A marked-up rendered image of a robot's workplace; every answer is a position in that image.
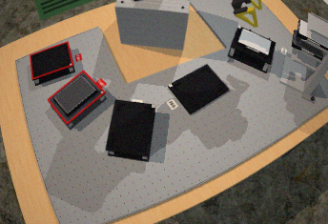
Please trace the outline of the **grey slotted shelf rack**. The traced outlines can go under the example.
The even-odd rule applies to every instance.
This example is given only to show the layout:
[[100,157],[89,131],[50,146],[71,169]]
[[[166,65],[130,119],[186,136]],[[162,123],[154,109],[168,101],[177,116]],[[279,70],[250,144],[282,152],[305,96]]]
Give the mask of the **grey slotted shelf rack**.
[[[311,13],[308,12],[307,30],[328,40],[328,21]],[[310,41],[301,40],[323,51],[322,61],[293,48],[291,58],[285,55],[279,82],[310,95],[328,72],[328,51]]]

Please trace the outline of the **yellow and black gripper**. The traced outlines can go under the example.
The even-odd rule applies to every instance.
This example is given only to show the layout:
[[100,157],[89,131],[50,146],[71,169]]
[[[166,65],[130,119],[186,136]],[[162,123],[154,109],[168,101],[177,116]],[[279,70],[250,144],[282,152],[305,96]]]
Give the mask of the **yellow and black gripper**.
[[[245,2],[245,4],[251,3],[258,10],[262,10],[261,0],[258,0],[258,5],[254,2],[254,0],[233,0],[232,1],[232,7],[234,8],[233,14],[235,15],[235,17],[247,22],[248,24],[250,24],[254,28],[258,27],[255,7],[250,7],[250,8],[243,7],[242,8],[241,3],[244,3],[244,2]],[[244,16],[244,14],[248,14],[248,13],[252,14],[253,19],[254,19],[254,23],[252,21],[250,21],[247,17]]]

